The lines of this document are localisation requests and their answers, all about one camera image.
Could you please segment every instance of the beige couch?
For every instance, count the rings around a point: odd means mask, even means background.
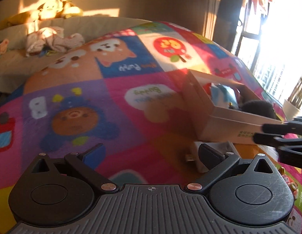
[[[68,19],[58,18],[40,21],[39,29],[48,26],[64,28],[65,37],[80,33],[86,42],[96,39],[106,33],[118,31],[143,24],[145,20],[85,16]],[[25,44],[28,32],[32,32],[34,23],[13,26],[0,31],[0,41],[9,39],[9,51],[0,57],[0,92],[11,93],[26,81],[33,73],[42,70],[63,54],[44,57],[25,57]]]

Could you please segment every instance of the metal screw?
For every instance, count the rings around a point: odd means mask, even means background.
[[[190,183],[187,185],[187,188],[192,191],[198,191],[201,190],[203,187],[199,183]]]
[[[112,183],[105,183],[101,186],[101,189],[104,191],[113,191],[116,189],[116,185]]]

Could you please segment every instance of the white plant pot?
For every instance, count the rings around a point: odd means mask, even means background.
[[[287,120],[292,120],[299,113],[299,109],[293,106],[290,102],[288,102],[287,99],[284,100],[282,109]]]

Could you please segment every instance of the yellow heart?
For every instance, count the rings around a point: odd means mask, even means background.
[[[81,88],[73,88],[71,90],[76,96],[79,96],[82,94],[82,89]]]
[[[53,98],[52,98],[52,102],[61,102],[63,100],[63,97],[59,94],[56,94]]]

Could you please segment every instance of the black round object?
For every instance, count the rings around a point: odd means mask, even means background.
[[[9,196],[9,206],[17,221],[46,227],[79,218],[93,202],[94,192],[86,182],[49,172],[21,177]]]
[[[255,171],[255,166],[252,162],[242,175],[217,182],[209,193],[211,205],[243,225],[267,226],[285,220],[294,205],[291,190],[275,168],[263,173]]]
[[[261,205],[271,200],[272,193],[261,185],[248,184],[236,189],[236,197],[250,205]]]
[[[65,187],[48,184],[36,187],[32,193],[32,199],[38,204],[53,205],[63,201],[68,194],[68,190]]]

